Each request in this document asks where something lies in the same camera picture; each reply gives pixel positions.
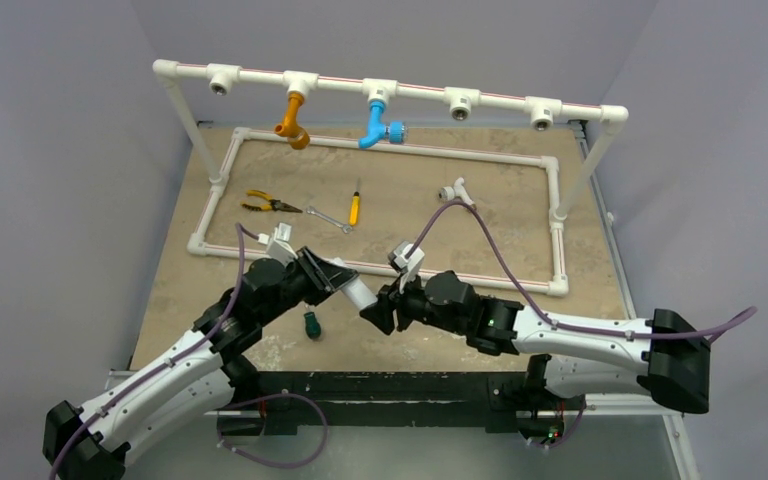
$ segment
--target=white tee connector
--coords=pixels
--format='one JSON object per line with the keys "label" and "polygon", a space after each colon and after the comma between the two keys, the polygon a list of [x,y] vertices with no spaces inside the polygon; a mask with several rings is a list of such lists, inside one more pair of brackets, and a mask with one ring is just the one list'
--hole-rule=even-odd
{"label": "white tee connector", "polygon": [[444,202],[448,202],[449,200],[453,200],[455,197],[458,197],[467,205],[475,207],[475,202],[473,202],[472,199],[469,198],[469,194],[466,193],[466,188],[463,186],[464,182],[465,180],[463,177],[458,178],[455,180],[455,184],[453,186],[441,188],[440,192],[437,193],[437,197],[439,197],[440,200]]}

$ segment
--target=workbench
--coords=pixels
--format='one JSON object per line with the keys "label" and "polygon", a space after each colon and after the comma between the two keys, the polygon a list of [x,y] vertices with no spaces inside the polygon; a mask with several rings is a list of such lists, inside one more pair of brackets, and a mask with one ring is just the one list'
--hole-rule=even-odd
{"label": "workbench", "polygon": [[[223,158],[233,129],[202,128],[215,158]],[[311,134],[358,138],[359,129],[310,128]],[[575,180],[582,161],[573,132],[560,126],[530,129],[413,128],[410,142],[558,158],[561,192]],[[402,240],[413,240],[441,202],[440,187],[458,177],[476,201],[499,249],[519,278],[551,277],[551,245],[546,227],[545,172],[538,168],[440,159],[384,152],[309,146],[293,150],[284,143],[246,141],[238,152],[228,188],[206,240],[236,245],[234,223],[256,233],[271,233],[278,222],[293,227],[290,243],[323,257],[341,256],[386,263]],[[312,215],[252,212],[240,207],[245,191],[258,189],[291,205],[317,209],[347,220],[355,183],[361,178],[360,221],[350,234]],[[139,369],[192,327],[204,309],[233,286],[235,259],[200,257],[186,251],[205,204],[207,174],[193,154],[187,166],[169,226],[139,340],[131,362]],[[623,318],[611,255],[593,195],[582,195],[565,222],[565,255],[570,292],[561,298],[535,295],[546,310],[601,318]],[[249,247],[256,246],[249,241]],[[449,209],[422,245],[424,267],[502,276],[493,253],[472,216]],[[363,276],[373,292],[392,279]],[[479,293],[522,301],[514,291],[478,288]],[[246,352],[261,370],[495,371],[522,369],[525,356],[490,357],[464,339],[414,323],[385,336],[342,295],[315,309],[323,328],[319,341],[304,333],[302,307],[272,322],[263,340]]]}

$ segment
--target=screwdriver handle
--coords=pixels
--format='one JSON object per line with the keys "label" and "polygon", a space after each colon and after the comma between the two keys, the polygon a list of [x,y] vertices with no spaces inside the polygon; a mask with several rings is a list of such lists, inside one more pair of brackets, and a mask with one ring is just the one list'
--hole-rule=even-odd
{"label": "screwdriver handle", "polygon": [[357,216],[359,211],[360,211],[360,192],[355,192],[355,194],[352,195],[352,209],[349,212],[349,225],[353,227],[357,225]]}

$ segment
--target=yellow screwdriver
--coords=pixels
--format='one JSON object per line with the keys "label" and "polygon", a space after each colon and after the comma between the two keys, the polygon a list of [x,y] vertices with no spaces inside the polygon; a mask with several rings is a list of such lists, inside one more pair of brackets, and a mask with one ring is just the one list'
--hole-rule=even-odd
{"label": "yellow screwdriver", "polygon": [[358,177],[358,183],[355,185],[355,194],[352,195],[352,210],[349,212],[349,225],[357,225],[357,215],[360,210],[360,177]]}

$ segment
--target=wall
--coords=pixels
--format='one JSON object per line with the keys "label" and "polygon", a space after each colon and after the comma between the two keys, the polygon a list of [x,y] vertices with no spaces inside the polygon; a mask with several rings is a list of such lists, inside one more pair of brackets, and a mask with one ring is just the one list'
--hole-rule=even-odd
{"label": "wall", "polygon": [[598,178],[638,313],[760,309],[687,426],[705,478],[768,478],[768,2],[659,2],[605,102],[631,112]]}
{"label": "wall", "polygon": [[186,145],[154,58],[124,0],[0,2],[0,478],[133,351]]}
{"label": "wall", "polygon": [[[597,103],[656,0],[133,3],[162,58]],[[283,89],[247,85],[217,97],[207,82],[193,82],[185,94],[197,119],[272,123],[286,108]],[[300,115],[365,124],[368,113],[365,99],[316,92]],[[388,115],[454,123],[445,106],[413,100],[396,99]],[[495,109],[470,118],[469,124],[525,120]]]}

